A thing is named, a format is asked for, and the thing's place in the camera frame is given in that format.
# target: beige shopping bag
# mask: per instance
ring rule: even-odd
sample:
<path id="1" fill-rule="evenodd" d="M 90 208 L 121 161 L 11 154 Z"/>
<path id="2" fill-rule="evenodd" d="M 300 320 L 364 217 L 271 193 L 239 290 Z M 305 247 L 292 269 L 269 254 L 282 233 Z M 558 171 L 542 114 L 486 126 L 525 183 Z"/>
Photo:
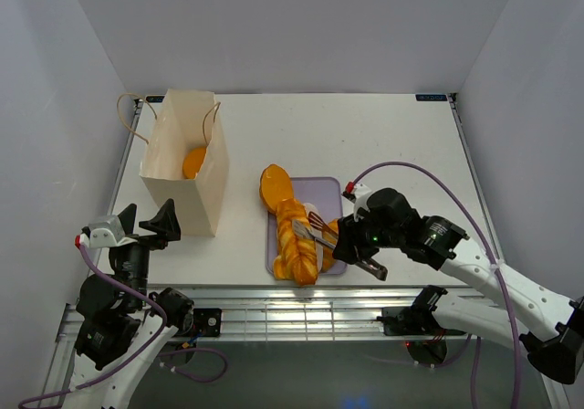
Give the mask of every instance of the beige shopping bag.
<path id="1" fill-rule="evenodd" d="M 155 113 L 154 128 L 142 158 L 140 177 L 154 202 L 161 206 L 167 199 L 174 199 L 181 231 L 186 236 L 217 233 L 229 172 L 219 105 L 212 92 L 169 89 L 162 110 Z M 192 149 L 205 145 L 207 152 L 199 173 L 194 179 L 186 179 L 184 158 Z"/>

